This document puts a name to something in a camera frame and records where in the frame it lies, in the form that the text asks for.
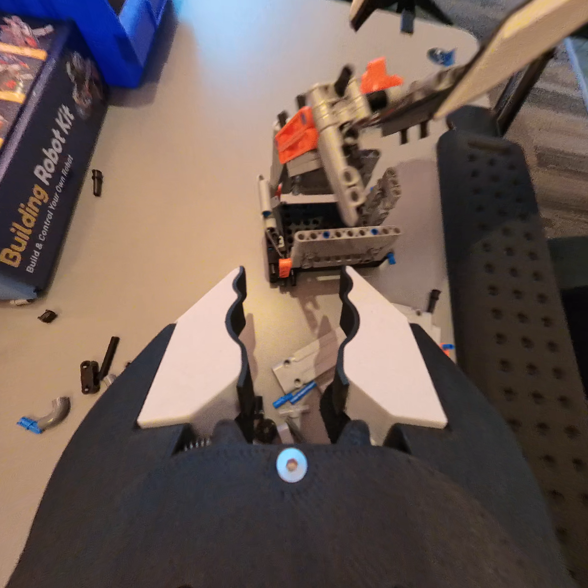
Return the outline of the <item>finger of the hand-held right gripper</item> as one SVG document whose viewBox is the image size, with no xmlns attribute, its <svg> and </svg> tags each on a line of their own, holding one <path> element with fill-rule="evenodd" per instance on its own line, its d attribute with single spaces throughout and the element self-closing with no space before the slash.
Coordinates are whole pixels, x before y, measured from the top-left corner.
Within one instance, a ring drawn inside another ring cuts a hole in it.
<svg viewBox="0 0 588 588">
<path fill-rule="evenodd" d="M 445 118 L 555 48 L 587 24 L 587 1 L 527 1 L 497 27 L 466 65 L 432 115 Z"/>
</svg>

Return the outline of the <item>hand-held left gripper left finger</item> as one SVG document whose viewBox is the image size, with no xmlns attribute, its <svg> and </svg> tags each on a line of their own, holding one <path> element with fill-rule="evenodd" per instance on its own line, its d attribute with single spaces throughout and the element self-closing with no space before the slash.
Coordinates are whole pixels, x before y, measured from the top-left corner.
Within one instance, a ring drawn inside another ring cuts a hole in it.
<svg viewBox="0 0 588 588">
<path fill-rule="evenodd" d="M 252 418 L 254 387 L 247 350 L 246 271 L 230 271 L 176 321 L 137 424 L 152 429 Z"/>
</svg>

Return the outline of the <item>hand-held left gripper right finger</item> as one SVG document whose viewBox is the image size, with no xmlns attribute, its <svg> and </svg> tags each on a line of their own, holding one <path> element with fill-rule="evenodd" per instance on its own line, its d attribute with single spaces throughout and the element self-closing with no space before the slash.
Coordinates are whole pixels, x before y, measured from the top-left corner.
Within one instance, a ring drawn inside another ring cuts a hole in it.
<svg viewBox="0 0 588 588">
<path fill-rule="evenodd" d="M 335 413 L 369 430 L 444 429 L 448 419 L 406 315 L 352 267 L 341 269 L 339 296 L 345 338 L 334 372 Z"/>
</svg>

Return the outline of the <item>orange gear frame assembly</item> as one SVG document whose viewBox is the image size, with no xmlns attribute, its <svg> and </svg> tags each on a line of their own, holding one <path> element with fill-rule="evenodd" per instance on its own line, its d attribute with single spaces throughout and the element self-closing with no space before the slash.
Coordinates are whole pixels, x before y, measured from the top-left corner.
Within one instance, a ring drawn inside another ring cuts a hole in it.
<svg viewBox="0 0 588 588">
<path fill-rule="evenodd" d="M 258 176 L 267 268 L 271 286 L 295 286 L 301 271 L 394 263 L 401 230 L 387 223 L 401 197 L 389 166 L 371 180 L 381 157 L 363 148 L 365 130 L 428 134 L 439 105 L 467 71 L 452 65 L 403 87 L 386 59 L 368 63 L 358 78 L 345 65 L 334 81 L 296 97 L 298 110 L 273 124 L 269 177 Z"/>
</svg>

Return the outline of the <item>grey curved elbow piece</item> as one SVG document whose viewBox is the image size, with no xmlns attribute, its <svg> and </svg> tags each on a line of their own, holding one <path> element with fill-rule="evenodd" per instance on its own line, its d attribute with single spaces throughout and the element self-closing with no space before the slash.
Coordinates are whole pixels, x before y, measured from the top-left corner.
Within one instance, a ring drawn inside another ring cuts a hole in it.
<svg viewBox="0 0 588 588">
<path fill-rule="evenodd" d="M 70 397 L 61 396 L 52 401 L 52 407 L 48 414 L 42 417 L 23 416 L 17 422 L 17 426 L 35 435 L 41 435 L 48 429 L 61 424 L 70 414 L 70 409 Z"/>
</svg>

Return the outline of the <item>black axle with connector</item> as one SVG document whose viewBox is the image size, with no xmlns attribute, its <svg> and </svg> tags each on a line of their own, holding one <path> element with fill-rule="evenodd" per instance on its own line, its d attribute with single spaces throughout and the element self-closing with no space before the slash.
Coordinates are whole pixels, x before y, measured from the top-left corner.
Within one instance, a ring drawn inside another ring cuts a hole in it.
<svg viewBox="0 0 588 588">
<path fill-rule="evenodd" d="M 85 360 L 80 364 L 82 394 L 90 395 L 100 391 L 103 380 L 109 374 L 119 342 L 120 337 L 111 337 L 104 358 L 100 364 L 94 360 Z"/>
</svg>

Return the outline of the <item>black studded panel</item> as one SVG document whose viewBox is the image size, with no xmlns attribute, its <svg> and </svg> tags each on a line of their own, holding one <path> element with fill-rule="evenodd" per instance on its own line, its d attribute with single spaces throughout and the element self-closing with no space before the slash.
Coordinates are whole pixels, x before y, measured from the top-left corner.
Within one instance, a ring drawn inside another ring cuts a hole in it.
<svg viewBox="0 0 588 588">
<path fill-rule="evenodd" d="M 524 153 L 485 107 L 437 143 L 459 366 L 516 435 L 587 587 L 587 404 Z"/>
</svg>

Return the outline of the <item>blue robot kit box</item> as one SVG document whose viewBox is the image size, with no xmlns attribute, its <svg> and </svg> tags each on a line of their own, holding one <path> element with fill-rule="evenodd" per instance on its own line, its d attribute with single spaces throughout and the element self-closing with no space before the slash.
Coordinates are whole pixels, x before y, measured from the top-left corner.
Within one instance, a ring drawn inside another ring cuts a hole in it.
<svg viewBox="0 0 588 588">
<path fill-rule="evenodd" d="M 73 22 L 1 11 L 1 301 L 49 286 L 107 111 Z"/>
</svg>

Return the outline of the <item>blue plastic bin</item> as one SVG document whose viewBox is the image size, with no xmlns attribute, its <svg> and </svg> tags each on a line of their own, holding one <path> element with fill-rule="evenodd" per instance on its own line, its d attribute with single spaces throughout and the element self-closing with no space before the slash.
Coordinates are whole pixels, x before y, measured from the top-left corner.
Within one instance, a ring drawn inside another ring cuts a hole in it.
<svg viewBox="0 0 588 588">
<path fill-rule="evenodd" d="M 109 85 L 136 88 L 170 1 L 72 1 L 76 22 Z"/>
</svg>

